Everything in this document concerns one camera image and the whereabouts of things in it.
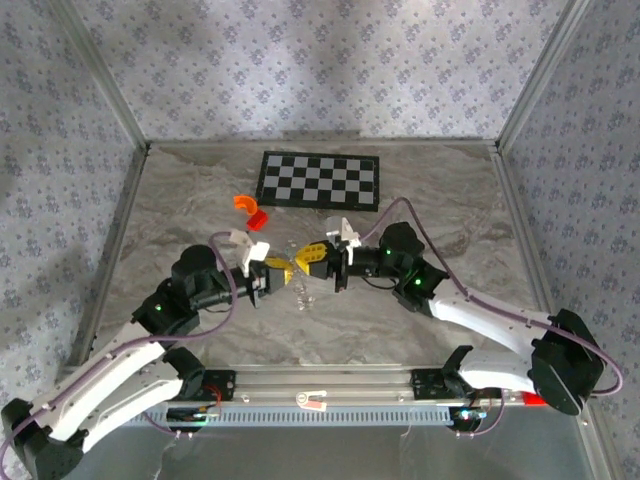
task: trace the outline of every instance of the wall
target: wall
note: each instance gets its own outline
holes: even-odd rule
[[[133,148],[46,1],[5,0],[0,18],[4,406],[51,388],[69,355]]]
[[[496,138],[566,3],[75,0],[165,140]]]
[[[556,304],[624,367],[602,404],[640,478],[640,4],[594,4],[508,157]]]

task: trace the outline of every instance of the enclosure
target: enclosure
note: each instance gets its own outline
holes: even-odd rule
[[[493,440],[411,422],[267,422],[173,441],[137,418],[73,478],[110,478],[115,449],[142,443],[123,478],[640,478],[637,2],[9,0],[0,11],[2,405],[50,390],[109,342],[186,247],[243,229],[233,196],[255,193],[267,150],[380,158],[378,213],[264,207],[271,253],[292,260],[331,215],[367,231],[406,196],[466,284],[575,311],[626,377],[576,418],[513,401]],[[386,224],[402,220],[398,208]],[[222,318],[203,313],[198,331]],[[442,364],[463,344],[499,348],[359,279],[336,294],[296,271],[189,348],[211,367],[357,372]],[[242,465],[248,450],[258,470]],[[208,452],[229,461],[213,466]],[[5,465],[28,478],[11,452]]]

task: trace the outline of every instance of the red light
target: red light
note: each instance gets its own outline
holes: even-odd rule
[[[522,400],[527,407],[542,407],[547,403],[535,393],[522,392]]]

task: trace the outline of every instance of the gray marble surface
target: gray marble surface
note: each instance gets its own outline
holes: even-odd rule
[[[233,196],[253,194],[266,149],[378,155],[380,212],[398,196],[414,204],[427,232],[468,285],[522,307],[532,307],[502,193],[486,148],[437,144],[287,144],[152,148],[127,226],[122,252],[101,319],[97,346],[130,318],[130,313],[169,275],[181,251],[206,243],[209,235],[242,229],[246,213]],[[291,256],[322,240],[324,221],[337,212],[265,207],[262,233],[270,254]],[[365,232],[376,213],[346,212]],[[399,207],[390,221],[408,219]],[[233,262],[232,249],[223,248]],[[436,263],[432,255],[427,255]],[[201,328],[223,319],[201,314]],[[207,365],[224,364],[432,364],[460,344],[493,346],[456,325],[404,310],[389,292],[359,279],[333,293],[330,281],[294,275],[260,309],[247,299],[223,331],[190,348]]]

